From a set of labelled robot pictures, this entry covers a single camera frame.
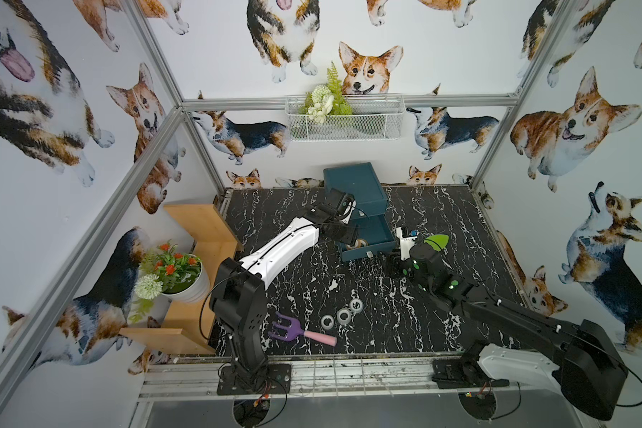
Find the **potted red flower plant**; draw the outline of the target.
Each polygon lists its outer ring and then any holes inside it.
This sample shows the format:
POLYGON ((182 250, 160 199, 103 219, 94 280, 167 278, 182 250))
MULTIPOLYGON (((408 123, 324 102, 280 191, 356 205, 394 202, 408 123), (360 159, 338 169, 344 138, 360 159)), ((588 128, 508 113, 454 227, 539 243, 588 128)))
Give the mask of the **potted red flower plant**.
POLYGON ((166 242, 149 251, 141 261, 128 322, 133 325, 145 319, 159 297, 193 304, 205 299, 209 290, 210 279, 202 259, 192 253, 181 253, 176 244, 166 242))

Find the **green fern white flowers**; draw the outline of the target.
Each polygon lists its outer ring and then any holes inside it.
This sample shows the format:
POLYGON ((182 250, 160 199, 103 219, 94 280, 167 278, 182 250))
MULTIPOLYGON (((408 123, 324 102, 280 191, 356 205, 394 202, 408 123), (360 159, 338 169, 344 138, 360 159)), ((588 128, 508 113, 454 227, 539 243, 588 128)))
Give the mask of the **green fern white flowers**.
POLYGON ((306 95, 299 113, 319 125, 340 116, 351 116, 352 107, 342 92, 339 72, 333 62, 326 69, 326 84, 317 85, 306 95))

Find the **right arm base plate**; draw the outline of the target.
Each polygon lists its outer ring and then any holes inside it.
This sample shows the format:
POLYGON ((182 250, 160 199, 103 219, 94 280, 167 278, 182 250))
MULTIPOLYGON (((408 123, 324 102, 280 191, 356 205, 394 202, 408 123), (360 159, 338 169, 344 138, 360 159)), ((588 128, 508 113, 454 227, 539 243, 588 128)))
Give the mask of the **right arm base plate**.
POLYGON ((442 390, 510 385, 508 380, 491 379, 476 363, 467 360, 433 360, 432 367, 432 381, 442 390))

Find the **green toy trowel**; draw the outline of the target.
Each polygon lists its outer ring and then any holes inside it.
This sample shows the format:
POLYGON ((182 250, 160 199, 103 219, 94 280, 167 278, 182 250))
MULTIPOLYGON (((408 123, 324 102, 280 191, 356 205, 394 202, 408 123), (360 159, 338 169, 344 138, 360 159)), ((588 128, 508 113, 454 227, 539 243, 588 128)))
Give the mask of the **green toy trowel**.
POLYGON ((424 242, 431 246, 435 251, 444 251, 449 243, 449 236, 430 235, 424 239, 424 242))

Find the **teal drawer cabinet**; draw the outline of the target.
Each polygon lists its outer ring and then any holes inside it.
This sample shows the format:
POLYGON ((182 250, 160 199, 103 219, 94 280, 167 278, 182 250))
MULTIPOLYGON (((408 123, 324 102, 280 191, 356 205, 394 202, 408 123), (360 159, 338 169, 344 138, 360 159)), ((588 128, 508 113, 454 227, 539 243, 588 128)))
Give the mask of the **teal drawer cabinet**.
POLYGON ((324 182, 326 190, 354 196, 352 220, 382 216, 387 210, 387 195, 370 162, 324 169, 324 182))

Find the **teal drawer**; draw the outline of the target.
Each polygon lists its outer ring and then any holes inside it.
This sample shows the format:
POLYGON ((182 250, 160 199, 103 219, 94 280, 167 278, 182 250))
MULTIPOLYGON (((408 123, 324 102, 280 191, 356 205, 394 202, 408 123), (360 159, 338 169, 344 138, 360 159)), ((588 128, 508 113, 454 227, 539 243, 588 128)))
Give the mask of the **teal drawer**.
POLYGON ((397 247, 397 241, 385 215, 352 219, 349 225, 357 228, 357 239, 366 240, 368 246, 353 249, 354 244, 338 243, 343 262, 373 258, 378 253, 390 253, 397 247))

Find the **clear white tape roll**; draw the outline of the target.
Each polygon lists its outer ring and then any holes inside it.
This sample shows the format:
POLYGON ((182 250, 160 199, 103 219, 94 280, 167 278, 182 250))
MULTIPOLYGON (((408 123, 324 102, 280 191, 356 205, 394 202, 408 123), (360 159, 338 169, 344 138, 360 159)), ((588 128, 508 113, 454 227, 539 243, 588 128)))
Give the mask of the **clear white tape roll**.
POLYGON ((321 317, 321 326, 325 331, 330 331, 335 327, 335 318, 331 315, 321 317))
POLYGON ((337 321, 341 326, 347 326, 353 319, 353 312, 348 308, 342 308, 337 312, 337 321))
POLYGON ((365 308, 363 301, 359 298, 352 299, 349 304, 349 309, 353 314, 361 313, 365 308))

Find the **wooden corner shelf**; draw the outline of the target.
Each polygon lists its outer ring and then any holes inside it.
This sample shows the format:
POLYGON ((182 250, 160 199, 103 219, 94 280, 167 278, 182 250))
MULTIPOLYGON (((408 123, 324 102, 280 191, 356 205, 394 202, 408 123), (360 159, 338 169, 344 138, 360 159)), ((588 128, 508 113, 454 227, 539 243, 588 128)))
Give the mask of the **wooden corner shelf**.
POLYGON ((195 240, 194 253, 203 263, 202 291, 191 299, 173 298, 159 328, 127 327, 121 335, 167 354, 213 356, 209 338, 215 315, 207 305, 207 294, 216 283, 221 262, 243 246, 213 204, 173 204, 164 210, 195 240))

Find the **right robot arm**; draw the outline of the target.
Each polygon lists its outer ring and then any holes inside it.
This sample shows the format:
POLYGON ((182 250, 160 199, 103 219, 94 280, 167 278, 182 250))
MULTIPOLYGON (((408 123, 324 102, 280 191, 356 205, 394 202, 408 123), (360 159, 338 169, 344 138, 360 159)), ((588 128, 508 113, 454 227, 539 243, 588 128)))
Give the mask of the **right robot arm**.
POLYGON ((476 342, 465 354, 463 369, 472 385, 491 380, 526 383, 563 396, 589 417, 612 419, 629 370, 601 326, 545 317, 467 283, 447 270, 442 255, 429 244, 412 246, 406 259, 392 251, 380 260, 386 276, 406 279, 437 308, 520 341, 521 350, 476 342))

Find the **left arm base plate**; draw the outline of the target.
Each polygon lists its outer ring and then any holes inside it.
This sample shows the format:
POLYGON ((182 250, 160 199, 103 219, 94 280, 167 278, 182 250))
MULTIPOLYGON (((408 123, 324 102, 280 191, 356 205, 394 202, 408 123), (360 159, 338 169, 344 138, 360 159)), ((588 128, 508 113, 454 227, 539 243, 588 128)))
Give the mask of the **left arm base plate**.
POLYGON ((242 367, 226 365, 219 370, 218 396, 247 394, 283 394, 290 392, 292 366, 272 364, 247 372, 242 367))

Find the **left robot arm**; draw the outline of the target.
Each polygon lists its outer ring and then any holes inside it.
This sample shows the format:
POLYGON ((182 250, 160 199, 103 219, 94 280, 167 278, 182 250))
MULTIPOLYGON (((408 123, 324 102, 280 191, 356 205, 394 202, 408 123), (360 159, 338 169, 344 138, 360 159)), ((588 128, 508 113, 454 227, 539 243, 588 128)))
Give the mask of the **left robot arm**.
POLYGON ((230 337, 235 371, 253 378, 267 365, 260 328, 267 315, 267 288, 286 267, 324 237, 342 244, 358 238, 351 224, 357 203, 352 194, 331 189, 258 251, 219 265, 210 291, 210 310, 230 337))

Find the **purple pink toy rake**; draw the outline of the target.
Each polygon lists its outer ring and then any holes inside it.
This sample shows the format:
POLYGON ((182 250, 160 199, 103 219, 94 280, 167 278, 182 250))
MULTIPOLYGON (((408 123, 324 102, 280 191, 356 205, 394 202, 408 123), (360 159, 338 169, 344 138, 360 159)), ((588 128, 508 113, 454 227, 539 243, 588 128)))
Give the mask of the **purple pink toy rake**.
POLYGON ((272 323, 272 330, 269 331, 269 337, 272 339, 293 342, 298 337, 304 337, 332 347, 337 344, 337 339, 333 336, 304 330, 300 321, 294 317, 288 317, 280 312, 276 312, 276 316, 277 321, 272 323))

